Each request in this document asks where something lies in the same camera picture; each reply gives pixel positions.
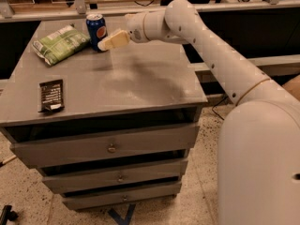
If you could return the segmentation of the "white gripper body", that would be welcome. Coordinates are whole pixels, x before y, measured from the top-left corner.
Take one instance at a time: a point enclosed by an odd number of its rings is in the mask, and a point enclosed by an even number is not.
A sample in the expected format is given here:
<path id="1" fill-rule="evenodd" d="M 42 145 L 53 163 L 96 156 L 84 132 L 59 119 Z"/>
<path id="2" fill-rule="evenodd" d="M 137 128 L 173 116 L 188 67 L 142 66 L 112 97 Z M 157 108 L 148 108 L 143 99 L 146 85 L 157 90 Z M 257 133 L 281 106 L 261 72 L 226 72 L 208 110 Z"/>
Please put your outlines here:
<path id="1" fill-rule="evenodd" d="M 145 13 L 126 14 L 127 31 L 130 38 L 136 43 L 144 43 L 148 41 L 144 33 Z"/>

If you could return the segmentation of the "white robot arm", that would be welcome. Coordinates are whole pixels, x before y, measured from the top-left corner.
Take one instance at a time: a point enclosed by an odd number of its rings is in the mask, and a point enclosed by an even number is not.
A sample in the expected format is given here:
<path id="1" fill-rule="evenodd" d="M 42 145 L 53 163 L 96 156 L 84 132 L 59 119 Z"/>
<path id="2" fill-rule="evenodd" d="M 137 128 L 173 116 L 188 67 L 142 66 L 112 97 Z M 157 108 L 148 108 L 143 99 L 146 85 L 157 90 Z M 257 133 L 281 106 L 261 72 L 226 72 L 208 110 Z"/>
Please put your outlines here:
<path id="1" fill-rule="evenodd" d="M 218 225 L 300 225 L 300 101 L 210 30 L 187 0 L 128 14 L 98 43 L 188 43 L 234 109 L 217 142 Z"/>

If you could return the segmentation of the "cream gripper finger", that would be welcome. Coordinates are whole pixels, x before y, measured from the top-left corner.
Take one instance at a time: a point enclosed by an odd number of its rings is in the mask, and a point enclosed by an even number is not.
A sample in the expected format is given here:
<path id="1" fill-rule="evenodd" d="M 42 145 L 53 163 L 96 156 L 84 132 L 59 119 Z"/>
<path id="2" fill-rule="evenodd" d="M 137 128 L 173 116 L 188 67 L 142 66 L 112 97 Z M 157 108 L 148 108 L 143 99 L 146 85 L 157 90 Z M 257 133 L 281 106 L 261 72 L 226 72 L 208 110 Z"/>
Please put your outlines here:
<path id="1" fill-rule="evenodd" d="M 98 48 L 101 51 L 108 51 L 114 48 L 128 45 L 130 42 L 130 35 L 128 31 L 117 29 L 109 36 L 102 39 L 98 44 Z"/>

